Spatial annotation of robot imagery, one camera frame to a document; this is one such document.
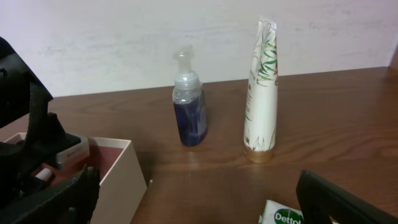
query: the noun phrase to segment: blue liquid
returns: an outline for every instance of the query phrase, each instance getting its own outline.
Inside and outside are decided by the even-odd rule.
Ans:
[[[191,103],[184,105],[174,103],[174,111],[181,143],[186,146],[199,144],[207,133],[203,93]]]

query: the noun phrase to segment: dettol logo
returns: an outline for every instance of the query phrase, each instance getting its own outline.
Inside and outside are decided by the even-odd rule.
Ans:
[[[303,217],[288,208],[283,208],[276,211],[274,218],[276,224],[304,224]]]

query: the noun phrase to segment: blue liquid soap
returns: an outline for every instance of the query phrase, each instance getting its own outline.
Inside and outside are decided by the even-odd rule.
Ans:
[[[199,76],[191,69],[193,50],[185,47],[174,54],[180,72],[174,79],[173,103],[181,143],[196,146],[207,133],[205,96]]]
[[[202,94],[191,103],[174,103],[175,117],[181,143],[186,146],[196,146],[206,136],[207,122],[205,99]]]

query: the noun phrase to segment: soap box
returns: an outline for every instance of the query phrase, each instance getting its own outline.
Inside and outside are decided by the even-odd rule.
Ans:
[[[15,144],[25,139],[25,133],[18,133],[6,142]],[[147,186],[136,152],[130,140],[110,138],[88,138],[90,157],[68,170],[57,170],[47,164],[55,178],[50,185],[67,179],[87,166],[99,167],[101,182],[99,198],[91,218],[91,224],[129,224],[141,202]]]
[[[260,216],[259,224],[304,224],[304,217],[299,210],[267,200],[266,209]]]

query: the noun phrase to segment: open box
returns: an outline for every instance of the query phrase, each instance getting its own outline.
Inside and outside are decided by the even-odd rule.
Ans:
[[[6,143],[15,144],[25,139],[25,133],[18,133]],[[136,152],[130,140],[110,138],[88,138],[90,157],[78,162],[67,171],[53,171],[51,184],[71,177],[87,166],[99,167],[101,176],[99,199],[90,223],[130,223],[144,195],[147,186],[139,166]]]

